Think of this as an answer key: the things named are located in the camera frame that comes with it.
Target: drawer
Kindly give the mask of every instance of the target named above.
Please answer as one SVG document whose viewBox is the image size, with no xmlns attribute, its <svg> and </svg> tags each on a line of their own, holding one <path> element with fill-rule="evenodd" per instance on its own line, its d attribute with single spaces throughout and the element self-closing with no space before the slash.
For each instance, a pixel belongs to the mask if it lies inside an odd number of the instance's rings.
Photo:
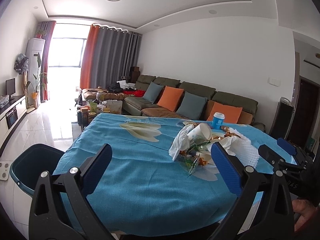
<svg viewBox="0 0 320 240">
<path fill-rule="evenodd" d="M 26 100 L 23 99 L 20 103 L 18 103 L 16 105 L 16 109 L 17 109 L 17 116 L 18 116 L 18 118 L 20 118 L 21 115 L 23 114 L 23 112 L 27 109 L 26 108 Z"/>
<path fill-rule="evenodd" d="M 8 130 L 7 119 L 4 117 L 0 120 L 0 146 L 4 142 Z"/>
</svg>

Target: dark wooden door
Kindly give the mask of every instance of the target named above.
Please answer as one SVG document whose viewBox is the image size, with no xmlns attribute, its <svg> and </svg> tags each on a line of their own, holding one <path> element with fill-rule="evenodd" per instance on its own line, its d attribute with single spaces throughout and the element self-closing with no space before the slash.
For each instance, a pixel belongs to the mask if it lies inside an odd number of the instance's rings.
<svg viewBox="0 0 320 240">
<path fill-rule="evenodd" d="M 319 87 L 301 79 L 296 113 L 287 140 L 305 147 L 318 113 Z"/>
</svg>

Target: dark green trash bin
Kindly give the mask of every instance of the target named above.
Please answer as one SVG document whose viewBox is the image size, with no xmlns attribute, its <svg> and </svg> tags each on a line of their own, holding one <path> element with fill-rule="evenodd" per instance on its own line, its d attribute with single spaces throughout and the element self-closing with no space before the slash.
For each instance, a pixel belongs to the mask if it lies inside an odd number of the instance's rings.
<svg viewBox="0 0 320 240">
<path fill-rule="evenodd" d="M 12 163 L 10 175 L 19 188 L 32 197 L 41 172 L 52 175 L 62 155 L 63 151 L 49 145 L 34 144 Z"/>
</svg>

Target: blue-gray pillow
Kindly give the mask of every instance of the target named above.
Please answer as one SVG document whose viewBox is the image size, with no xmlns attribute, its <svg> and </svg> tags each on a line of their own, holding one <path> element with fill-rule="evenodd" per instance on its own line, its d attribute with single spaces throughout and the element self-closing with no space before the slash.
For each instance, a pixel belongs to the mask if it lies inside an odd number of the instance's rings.
<svg viewBox="0 0 320 240">
<path fill-rule="evenodd" d="M 146 93 L 144 94 L 143 98 L 145 100 L 150 101 L 151 103 L 154 103 L 159 96 L 163 86 L 157 85 L 153 82 L 150 83 Z"/>
<path fill-rule="evenodd" d="M 177 110 L 177 114 L 191 120 L 199 120 L 206 102 L 207 98 L 185 92 L 181 106 Z"/>
</svg>

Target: white marble floor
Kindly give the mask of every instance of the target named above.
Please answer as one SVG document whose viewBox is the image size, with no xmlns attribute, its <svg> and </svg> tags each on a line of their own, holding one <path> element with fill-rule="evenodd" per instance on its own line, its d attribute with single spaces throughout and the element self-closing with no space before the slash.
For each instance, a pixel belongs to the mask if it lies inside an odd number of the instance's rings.
<svg viewBox="0 0 320 240">
<path fill-rule="evenodd" d="M 36 143 L 44 143 L 66 151 L 73 143 L 71 122 L 76 122 L 76 111 L 71 105 L 50 100 L 24 118 L 10 138 L 0 161 L 12 163 L 23 151 Z M 28 237 L 31 197 L 25 194 L 9 176 L 0 180 L 0 201 L 17 229 Z M 247 230 L 259 204 L 252 206 L 240 233 Z"/>
</svg>

